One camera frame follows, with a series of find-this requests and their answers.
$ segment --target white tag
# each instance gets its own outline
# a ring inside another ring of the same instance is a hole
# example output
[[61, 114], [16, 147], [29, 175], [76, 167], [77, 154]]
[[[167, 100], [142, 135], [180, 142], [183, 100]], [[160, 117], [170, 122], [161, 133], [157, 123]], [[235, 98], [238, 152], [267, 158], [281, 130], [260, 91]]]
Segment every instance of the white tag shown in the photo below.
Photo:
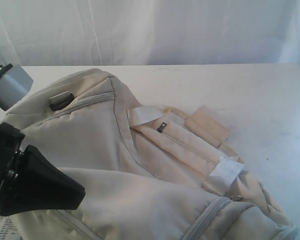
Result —
[[223, 157], [205, 179], [202, 187], [210, 193], [223, 196], [244, 166], [244, 164], [233, 160], [232, 157]]

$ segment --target cream backpack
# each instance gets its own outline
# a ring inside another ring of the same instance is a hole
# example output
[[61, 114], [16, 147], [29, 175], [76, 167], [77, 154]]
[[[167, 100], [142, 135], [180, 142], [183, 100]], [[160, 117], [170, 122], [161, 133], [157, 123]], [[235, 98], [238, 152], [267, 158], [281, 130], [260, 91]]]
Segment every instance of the cream backpack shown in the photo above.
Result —
[[89, 69], [12, 108], [5, 122], [85, 187], [77, 210], [12, 216], [24, 240], [292, 240], [298, 228], [224, 143], [206, 107], [142, 106]]

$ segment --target white tabletop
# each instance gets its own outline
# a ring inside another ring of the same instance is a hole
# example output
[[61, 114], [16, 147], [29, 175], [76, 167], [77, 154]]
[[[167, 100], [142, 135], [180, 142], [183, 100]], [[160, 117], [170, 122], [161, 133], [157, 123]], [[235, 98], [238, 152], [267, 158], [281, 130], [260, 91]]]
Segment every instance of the white tabletop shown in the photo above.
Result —
[[[92, 66], [26, 66], [31, 92]], [[228, 143], [300, 227], [300, 69], [295, 64], [98, 66], [144, 105], [206, 105], [236, 127]], [[0, 111], [0, 120], [4, 113]]]

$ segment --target backpack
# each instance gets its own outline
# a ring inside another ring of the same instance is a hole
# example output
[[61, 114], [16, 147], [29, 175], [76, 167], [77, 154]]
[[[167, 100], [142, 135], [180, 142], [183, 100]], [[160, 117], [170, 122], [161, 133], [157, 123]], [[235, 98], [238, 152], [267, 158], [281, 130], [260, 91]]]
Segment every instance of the backpack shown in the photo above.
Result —
[[23, 147], [36, 146], [86, 191], [77, 210], [13, 215], [24, 240], [297, 236], [296, 225], [224, 143], [229, 128], [205, 106], [192, 115], [143, 106], [116, 76], [94, 68], [28, 97], [4, 121], [25, 134]]

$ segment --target white backdrop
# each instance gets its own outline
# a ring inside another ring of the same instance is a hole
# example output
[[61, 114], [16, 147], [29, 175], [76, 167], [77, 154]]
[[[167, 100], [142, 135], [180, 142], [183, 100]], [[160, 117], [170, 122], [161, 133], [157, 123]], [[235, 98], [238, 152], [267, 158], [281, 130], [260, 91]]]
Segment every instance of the white backdrop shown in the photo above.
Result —
[[0, 0], [0, 62], [300, 63], [300, 0]]

